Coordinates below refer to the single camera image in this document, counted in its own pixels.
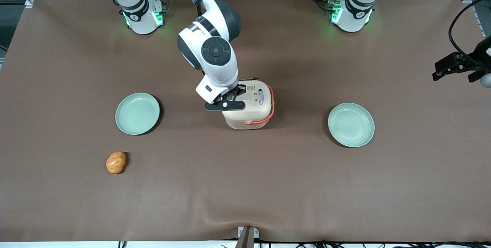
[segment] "brown tablecloth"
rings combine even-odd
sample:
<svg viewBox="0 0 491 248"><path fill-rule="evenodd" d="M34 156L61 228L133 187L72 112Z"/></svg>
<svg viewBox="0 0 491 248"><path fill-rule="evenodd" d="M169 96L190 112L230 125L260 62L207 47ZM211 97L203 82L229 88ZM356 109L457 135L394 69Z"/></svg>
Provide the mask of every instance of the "brown tablecloth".
<svg viewBox="0 0 491 248"><path fill-rule="evenodd" d="M270 241L491 239L491 91L431 77L454 51L459 0L377 0L351 34L310 0L227 1L242 17L240 77L275 91L261 130L204 110L202 75L176 44L190 0L144 36L111 0L24 11L0 70L1 241L225 239L240 225ZM468 52L482 40L472 11L454 36ZM135 92L164 108L144 136L114 122ZM326 119L343 102L375 119L365 147L331 140ZM111 175L116 150L130 164Z"/></svg>

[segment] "plate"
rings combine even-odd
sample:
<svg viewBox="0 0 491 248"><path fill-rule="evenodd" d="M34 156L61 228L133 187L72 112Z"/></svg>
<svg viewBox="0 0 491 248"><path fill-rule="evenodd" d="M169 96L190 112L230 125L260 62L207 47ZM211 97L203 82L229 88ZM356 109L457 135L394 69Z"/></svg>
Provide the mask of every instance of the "plate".
<svg viewBox="0 0 491 248"><path fill-rule="evenodd" d="M375 122L361 105L342 103L333 108L328 118L329 131L342 145L361 147L373 138Z"/></svg>
<svg viewBox="0 0 491 248"><path fill-rule="evenodd" d="M159 116L160 106L152 95L135 93L118 105L116 124L126 134L140 135L152 129Z"/></svg>

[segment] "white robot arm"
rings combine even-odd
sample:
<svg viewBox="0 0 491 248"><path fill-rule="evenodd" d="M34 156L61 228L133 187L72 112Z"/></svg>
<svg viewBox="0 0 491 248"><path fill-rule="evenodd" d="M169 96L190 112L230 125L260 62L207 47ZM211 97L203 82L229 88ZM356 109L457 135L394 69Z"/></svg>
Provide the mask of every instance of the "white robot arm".
<svg viewBox="0 0 491 248"><path fill-rule="evenodd" d="M368 23L374 3L375 0L340 0L342 13L333 23L349 33L361 30Z"/></svg>
<svg viewBox="0 0 491 248"><path fill-rule="evenodd" d="M149 34L162 26L163 21L158 18L162 9L159 0L116 1L135 33ZM238 84L237 59L229 41L239 35L241 20L223 0L193 0L193 3L201 4L206 12L179 33L177 45L186 61L204 73L196 92L207 103L214 103Z"/></svg>

